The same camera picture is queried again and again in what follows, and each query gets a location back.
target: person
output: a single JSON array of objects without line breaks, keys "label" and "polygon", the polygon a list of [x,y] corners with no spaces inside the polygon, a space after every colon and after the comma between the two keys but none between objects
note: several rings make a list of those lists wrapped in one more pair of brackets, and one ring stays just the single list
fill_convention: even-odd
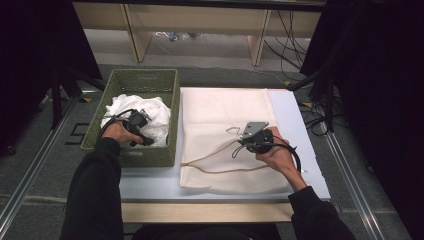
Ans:
[{"label": "person", "polygon": [[[289,144],[276,127],[268,129],[274,135],[275,143]],[[115,122],[104,131],[94,151],[83,158],[69,188],[60,239],[124,239],[118,156],[120,145],[129,141],[142,143],[139,136],[125,130],[121,122]],[[289,200],[294,211],[292,224],[297,239],[355,239],[334,206],[321,201],[313,188],[306,184],[287,149],[273,147],[265,154],[256,154],[256,159],[282,173],[291,184],[294,193]],[[213,227],[208,229],[205,224],[195,234],[178,231],[175,226],[166,231],[163,227],[151,226],[140,228],[133,239],[258,239],[239,229],[221,231]]]}]

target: wrinkled fabric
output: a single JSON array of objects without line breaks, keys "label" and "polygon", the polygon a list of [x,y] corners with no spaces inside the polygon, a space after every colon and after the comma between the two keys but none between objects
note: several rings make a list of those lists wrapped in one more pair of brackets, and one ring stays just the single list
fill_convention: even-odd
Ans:
[{"label": "wrinkled fabric", "polygon": [[241,149],[237,140],[248,122],[276,118],[268,92],[262,90],[182,93],[184,147],[180,186],[211,192],[249,194],[287,189],[285,177]]},{"label": "wrinkled fabric", "polygon": [[[121,94],[112,100],[112,105],[106,106],[105,118],[102,120],[100,127],[103,127],[109,121],[110,116],[117,115],[128,109],[136,109],[137,111],[144,109],[152,121],[148,121],[146,126],[139,129],[140,133],[154,140],[151,146],[166,146],[171,110],[162,102],[160,97],[143,99],[137,95],[127,96]],[[128,118],[130,114],[125,113],[121,118]]]}]

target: hand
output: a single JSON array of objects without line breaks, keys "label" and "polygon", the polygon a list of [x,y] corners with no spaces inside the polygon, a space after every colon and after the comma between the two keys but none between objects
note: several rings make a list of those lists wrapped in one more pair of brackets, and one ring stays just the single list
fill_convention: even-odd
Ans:
[{"label": "hand", "polygon": [[134,141],[138,144],[143,143],[143,139],[140,136],[128,132],[122,125],[121,121],[116,121],[109,125],[109,127],[106,128],[105,132],[101,136],[101,138],[105,137],[115,139],[119,143],[119,145],[130,141]]},{"label": "hand", "polygon": [[[267,130],[272,132],[274,143],[289,144],[289,141],[281,136],[277,127],[269,127]],[[294,165],[291,153],[286,148],[274,146],[267,153],[256,154],[256,159],[265,162],[272,169],[282,173],[295,192],[307,187],[305,180],[303,180],[302,175]]]}]

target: black sleeve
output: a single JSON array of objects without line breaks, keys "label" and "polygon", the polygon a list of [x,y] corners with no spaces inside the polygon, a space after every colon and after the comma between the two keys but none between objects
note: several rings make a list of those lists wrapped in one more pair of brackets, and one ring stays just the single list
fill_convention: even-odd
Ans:
[{"label": "black sleeve", "polygon": [[311,186],[290,195],[289,200],[294,211],[292,224],[297,239],[355,239],[335,207],[321,201]]},{"label": "black sleeve", "polygon": [[78,166],[69,188],[60,239],[124,239],[120,146],[100,139]]}]

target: green plastic crate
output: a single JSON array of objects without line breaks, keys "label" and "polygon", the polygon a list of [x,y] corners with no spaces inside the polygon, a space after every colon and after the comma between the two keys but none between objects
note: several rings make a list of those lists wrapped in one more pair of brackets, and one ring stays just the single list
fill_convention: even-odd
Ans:
[{"label": "green plastic crate", "polygon": [[180,106],[180,85],[176,69],[113,70],[81,148],[86,152],[93,151],[99,137],[101,120],[106,113],[106,106],[112,104],[113,97],[121,94],[138,95],[142,98],[161,97],[165,105],[171,109],[167,145],[164,147],[123,146],[120,156],[122,167],[174,166]]}]

